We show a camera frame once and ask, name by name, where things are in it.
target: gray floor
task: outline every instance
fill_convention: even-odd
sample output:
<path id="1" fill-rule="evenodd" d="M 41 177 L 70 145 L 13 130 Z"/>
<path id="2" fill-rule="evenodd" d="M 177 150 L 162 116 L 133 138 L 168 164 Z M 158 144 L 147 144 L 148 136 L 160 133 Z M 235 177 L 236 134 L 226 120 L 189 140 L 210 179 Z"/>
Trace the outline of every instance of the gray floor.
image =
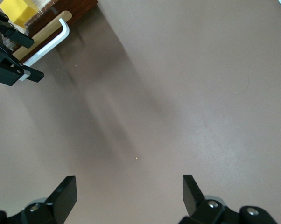
<path id="1" fill-rule="evenodd" d="M 175 224 L 193 174 L 281 224 L 278 1 L 101 0 L 35 67 L 0 85 L 8 215 L 76 175 L 68 224 Z"/>

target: screw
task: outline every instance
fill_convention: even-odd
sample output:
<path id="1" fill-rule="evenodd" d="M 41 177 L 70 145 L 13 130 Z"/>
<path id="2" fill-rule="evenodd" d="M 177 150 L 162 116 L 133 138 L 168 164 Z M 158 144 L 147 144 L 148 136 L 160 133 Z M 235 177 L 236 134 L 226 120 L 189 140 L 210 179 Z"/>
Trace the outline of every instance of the screw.
<path id="1" fill-rule="evenodd" d="M 247 208 L 247 212 L 251 215 L 251 216 L 257 216 L 259 214 L 259 212 L 254 209 L 254 208 Z"/>
<path id="2" fill-rule="evenodd" d="M 217 204 L 215 201 L 209 201 L 209 202 L 208 202 L 208 205 L 209 205 L 209 207 L 211 207 L 211 208 L 217 208 L 217 207 L 218 207 L 218 204 Z"/>
<path id="3" fill-rule="evenodd" d="M 34 212 L 34 211 L 38 210 L 39 207 L 40 207 L 40 205 L 37 203 L 37 204 L 35 204 L 34 206 L 32 206 L 32 207 L 29 209 L 29 211 L 30 211 L 30 212 Z"/>

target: yellow sponge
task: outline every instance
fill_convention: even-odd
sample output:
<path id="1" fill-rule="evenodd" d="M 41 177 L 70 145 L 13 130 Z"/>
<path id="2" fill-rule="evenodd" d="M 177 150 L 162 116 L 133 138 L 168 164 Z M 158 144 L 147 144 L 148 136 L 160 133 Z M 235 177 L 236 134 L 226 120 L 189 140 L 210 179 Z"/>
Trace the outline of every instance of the yellow sponge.
<path id="1" fill-rule="evenodd" d="M 0 8 L 13 23 L 23 28 L 26 21 L 39 10 L 32 0 L 3 0 Z"/>

